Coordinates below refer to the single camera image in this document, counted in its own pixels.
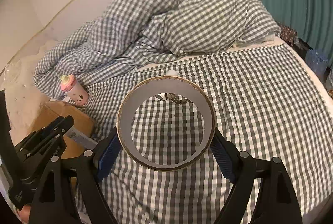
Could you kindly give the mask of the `white plastic plug-in bottle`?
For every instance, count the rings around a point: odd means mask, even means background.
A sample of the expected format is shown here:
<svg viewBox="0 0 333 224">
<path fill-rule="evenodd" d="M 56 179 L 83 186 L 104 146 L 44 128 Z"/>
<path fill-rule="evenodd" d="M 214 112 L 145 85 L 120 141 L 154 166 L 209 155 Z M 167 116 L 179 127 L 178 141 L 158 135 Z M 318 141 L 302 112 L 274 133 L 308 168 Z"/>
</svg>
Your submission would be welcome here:
<svg viewBox="0 0 333 224">
<path fill-rule="evenodd" d="M 166 76 L 172 76 L 172 77 L 178 77 L 179 73 L 177 71 L 175 71 L 173 68 L 171 68 L 170 70 L 168 70 L 165 74 Z M 168 80 L 168 85 L 167 88 L 170 88 L 172 85 L 172 82 Z M 169 92 L 163 92 L 160 94 L 155 95 L 155 98 L 159 101 L 167 101 L 170 100 L 170 97 L 168 96 Z"/>
</svg>

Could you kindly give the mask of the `cream tufted headboard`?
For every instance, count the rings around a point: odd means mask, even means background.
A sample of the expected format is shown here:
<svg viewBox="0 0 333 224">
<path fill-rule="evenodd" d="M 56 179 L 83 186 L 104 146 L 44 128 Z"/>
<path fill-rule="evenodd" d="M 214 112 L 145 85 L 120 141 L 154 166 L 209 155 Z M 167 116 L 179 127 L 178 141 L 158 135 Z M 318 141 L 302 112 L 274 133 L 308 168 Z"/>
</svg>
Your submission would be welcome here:
<svg viewBox="0 0 333 224">
<path fill-rule="evenodd" d="M 33 81 L 34 69 L 40 59 L 57 44 L 48 40 L 40 47 L 32 46 L 18 53 L 1 75 L 10 121 L 10 136 L 14 145 L 29 133 L 34 119 L 49 97 L 41 93 Z"/>
</svg>

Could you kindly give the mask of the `grey checked bed sheet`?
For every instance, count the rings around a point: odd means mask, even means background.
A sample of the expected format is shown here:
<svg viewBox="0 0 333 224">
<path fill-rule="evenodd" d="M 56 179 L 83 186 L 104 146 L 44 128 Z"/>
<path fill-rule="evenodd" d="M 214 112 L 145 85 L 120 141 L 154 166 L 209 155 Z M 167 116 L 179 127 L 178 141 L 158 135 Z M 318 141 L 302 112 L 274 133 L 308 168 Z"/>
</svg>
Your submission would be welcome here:
<svg viewBox="0 0 333 224">
<path fill-rule="evenodd" d="M 90 85 L 85 111 L 97 123 L 97 138 L 112 130 L 132 87 L 169 69 L 205 91 L 220 132 L 238 149 L 283 160 L 304 223 L 323 219 L 332 206 L 332 99 L 285 44 L 199 56 Z M 118 223 L 213 223 L 231 184 L 210 151 L 170 173 L 120 152 L 101 189 Z"/>
</svg>

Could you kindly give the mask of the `brown cardboard box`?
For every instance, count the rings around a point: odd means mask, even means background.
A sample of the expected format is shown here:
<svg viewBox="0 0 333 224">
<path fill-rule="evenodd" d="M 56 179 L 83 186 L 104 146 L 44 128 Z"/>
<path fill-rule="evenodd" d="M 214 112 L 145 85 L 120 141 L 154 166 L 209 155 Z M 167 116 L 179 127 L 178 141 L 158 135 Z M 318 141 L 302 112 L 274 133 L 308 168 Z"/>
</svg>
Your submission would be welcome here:
<svg viewBox="0 0 333 224">
<path fill-rule="evenodd" d="M 63 136 L 66 143 L 66 149 L 62 153 L 61 159 L 80 156 L 85 151 L 85 147 L 72 139 L 74 137 L 73 130 L 76 129 L 90 138 L 95 127 L 95 121 L 69 103 L 61 101 L 44 103 L 32 121 L 28 132 L 46 127 L 58 117 L 62 118 L 62 122 L 56 124 L 58 128 L 56 132 Z"/>
</svg>

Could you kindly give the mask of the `beige tape roll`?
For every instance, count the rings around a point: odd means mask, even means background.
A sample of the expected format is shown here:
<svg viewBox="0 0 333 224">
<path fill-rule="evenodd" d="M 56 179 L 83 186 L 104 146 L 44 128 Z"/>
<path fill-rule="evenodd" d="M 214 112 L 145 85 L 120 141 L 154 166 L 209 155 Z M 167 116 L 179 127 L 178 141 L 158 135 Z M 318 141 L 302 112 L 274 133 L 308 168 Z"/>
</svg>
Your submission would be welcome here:
<svg viewBox="0 0 333 224">
<path fill-rule="evenodd" d="M 163 92 L 169 92 L 170 100 L 155 98 Z M 159 172 L 198 161 L 212 142 L 215 126 L 215 109 L 204 90 L 176 76 L 152 77 L 134 86 L 116 120 L 124 151 L 136 163 Z"/>
</svg>

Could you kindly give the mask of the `grey checked duvet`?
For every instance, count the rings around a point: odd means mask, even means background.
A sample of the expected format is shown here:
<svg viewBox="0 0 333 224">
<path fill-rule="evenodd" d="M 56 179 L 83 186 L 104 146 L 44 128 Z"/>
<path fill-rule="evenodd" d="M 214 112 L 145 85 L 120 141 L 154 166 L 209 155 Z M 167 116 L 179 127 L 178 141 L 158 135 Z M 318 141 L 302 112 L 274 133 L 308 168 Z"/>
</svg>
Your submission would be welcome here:
<svg viewBox="0 0 333 224">
<path fill-rule="evenodd" d="M 113 0 L 46 53 L 33 81 L 48 97 L 62 98 L 63 75 L 90 86 L 150 63 L 256 44 L 280 32 L 260 0 Z"/>
</svg>

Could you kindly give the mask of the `pink baby bottle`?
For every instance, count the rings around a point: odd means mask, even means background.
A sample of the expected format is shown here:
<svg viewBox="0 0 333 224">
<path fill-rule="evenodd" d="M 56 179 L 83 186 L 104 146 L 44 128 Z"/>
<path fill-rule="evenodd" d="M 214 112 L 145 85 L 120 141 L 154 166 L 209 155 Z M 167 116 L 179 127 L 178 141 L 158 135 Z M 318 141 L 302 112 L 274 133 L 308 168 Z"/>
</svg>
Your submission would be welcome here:
<svg viewBox="0 0 333 224">
<path fill-rule="evenodd" d="M 63 75 L 60 77 L 61 91 L 78 106 L 87 103 L 89 95 L 83 86 L 78 82 L 74 75 Z"/>
</svg>

